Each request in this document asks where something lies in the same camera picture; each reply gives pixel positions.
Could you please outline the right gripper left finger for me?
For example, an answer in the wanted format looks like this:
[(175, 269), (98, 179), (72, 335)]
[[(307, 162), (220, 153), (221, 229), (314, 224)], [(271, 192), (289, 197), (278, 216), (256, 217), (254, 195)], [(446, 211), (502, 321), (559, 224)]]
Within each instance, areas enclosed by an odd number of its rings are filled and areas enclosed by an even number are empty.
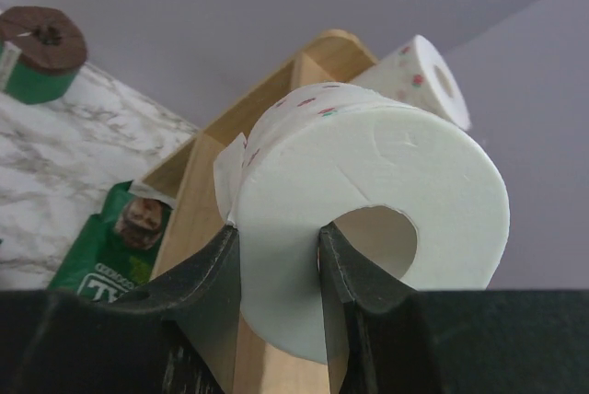
[(113, 302), (58, 290), (1, 294), (5, 393), (229, 393), (240, 309), (239, 236)]

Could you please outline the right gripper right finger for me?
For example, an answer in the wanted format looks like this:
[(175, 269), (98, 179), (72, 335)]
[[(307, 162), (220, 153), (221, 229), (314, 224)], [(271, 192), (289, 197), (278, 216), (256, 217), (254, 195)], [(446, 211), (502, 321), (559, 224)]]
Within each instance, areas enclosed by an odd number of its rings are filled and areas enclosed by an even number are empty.
[(318, 236), (333, 393), (584, 393), (584, 290), (418, 291)]

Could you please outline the white floral paper roll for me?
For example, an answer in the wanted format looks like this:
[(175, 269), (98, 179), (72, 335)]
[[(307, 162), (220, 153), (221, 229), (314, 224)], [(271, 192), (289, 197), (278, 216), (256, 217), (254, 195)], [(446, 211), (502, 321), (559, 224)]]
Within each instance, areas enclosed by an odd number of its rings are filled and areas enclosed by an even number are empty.
[(318, 235), (338, 223), (418, 290), (483, 289), (505, 249), (502, 176), (465, 132), (343, 83), (300, 87), (214, 161), (217, 206), (240, 240), (241, 312), (265, 342), (325, 363)]
[(433, 113), (464, 131), (472, 123), (464, 96), (435, 46), (414, 36), (351, 83)]

